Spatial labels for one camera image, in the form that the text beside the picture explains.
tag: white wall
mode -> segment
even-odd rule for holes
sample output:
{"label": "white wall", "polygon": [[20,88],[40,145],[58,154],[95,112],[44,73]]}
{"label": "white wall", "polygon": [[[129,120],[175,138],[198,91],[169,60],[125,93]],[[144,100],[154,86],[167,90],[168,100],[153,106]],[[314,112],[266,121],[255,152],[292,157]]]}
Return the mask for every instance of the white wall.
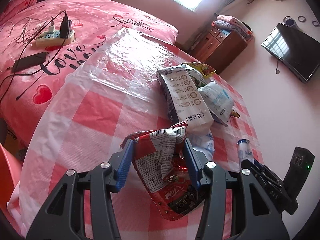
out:
{"label": "white wall", "polygon": [[202,0],[195,12],[173,0],[113,1],[138,8],[175,26],[179,31],[177,42],[184,44],[198,28],[213,16],[222,0]]}
{"label": "white wall", "polygon": [[305,0],[256,0],[231,8],[233,15],[251,26],[255,41],[222,72],[221,77],[243,96],[255,127],[265,164],[284,178],[296,146],[315,155],[315,163],[297,200],[293,216],[283,213],[291,237],[301,229],[320,198],[320,70],[308,84],[301,83],[282,63],[276,74],[277,60],[260,44],[278,22],[290,15],[303,15],[307,22],[298,26],[320,41],[320,27]]}

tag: silver screw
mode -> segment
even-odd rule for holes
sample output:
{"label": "silver screw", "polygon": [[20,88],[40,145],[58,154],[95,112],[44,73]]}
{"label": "silver screw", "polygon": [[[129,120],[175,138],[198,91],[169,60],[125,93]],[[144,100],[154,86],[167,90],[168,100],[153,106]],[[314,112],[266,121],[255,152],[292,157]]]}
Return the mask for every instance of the silver screw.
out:
{"label": "silver screw", "polygon": [[208,168],[214,168],[216,164],[214,162],[207,162],[205,165],[207,165]]}
{"label": "silver screw", "polygon": [[103,168],[103,169],[109,168],[110,167],[110,163],[108,163],[108,162],[101,163],[100,167]]}
{"label": "silver screw", "polygon": [[243,169],[242,171],[241,171],[244,175],[250,175],[250,171],[248,170],[248,169]]}
{"label": "silver screw", "polygon": [[67,176],[72,176],[72,175],[74,175],[75,173],[76,173],[75,170],[67,170],[67,172],[66,172]]}

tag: extension socket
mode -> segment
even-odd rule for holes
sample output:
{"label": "extension socket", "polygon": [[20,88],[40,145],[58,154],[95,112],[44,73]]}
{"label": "extension socket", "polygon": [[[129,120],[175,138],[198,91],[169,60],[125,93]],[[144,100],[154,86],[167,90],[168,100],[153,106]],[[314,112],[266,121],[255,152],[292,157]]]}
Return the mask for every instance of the extension socket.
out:
{"label": "extension socket", "polygon": [[[36,46],[37,47],[48,47],[48,46],[61,46],[64,39],[60,37],[60,30],[55,30],[54,32],[44,32],[39,35],[36,39]],[[70,30],[69,37],[66,38],[63,46],[69,45],[73,39],[75,38],[75,31]]]}

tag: smartphone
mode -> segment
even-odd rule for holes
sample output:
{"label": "smartphone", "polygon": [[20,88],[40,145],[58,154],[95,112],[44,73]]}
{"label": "smartphone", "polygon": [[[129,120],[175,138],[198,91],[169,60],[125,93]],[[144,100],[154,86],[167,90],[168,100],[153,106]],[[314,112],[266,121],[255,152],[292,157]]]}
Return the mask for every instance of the smartphone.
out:
{"label": "smartphone", "polygon": [[28,57],[21,58],[14,62],[11,72],[18,72],[45,62],[47,52],[40,52]]}

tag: red snack bag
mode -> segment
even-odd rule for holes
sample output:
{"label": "red snack bag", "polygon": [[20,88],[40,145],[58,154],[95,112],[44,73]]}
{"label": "red snack bag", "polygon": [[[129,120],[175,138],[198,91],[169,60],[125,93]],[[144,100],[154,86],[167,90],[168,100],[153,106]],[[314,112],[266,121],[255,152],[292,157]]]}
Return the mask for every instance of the red snack bag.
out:
{"label": "red snack bag", "polygon": [[182,157],[187,122],[168,129],[145,131],[126,137],[135,141],[132,160],[140,179],[163,218],[177,220],[204,200],[191,185]]}

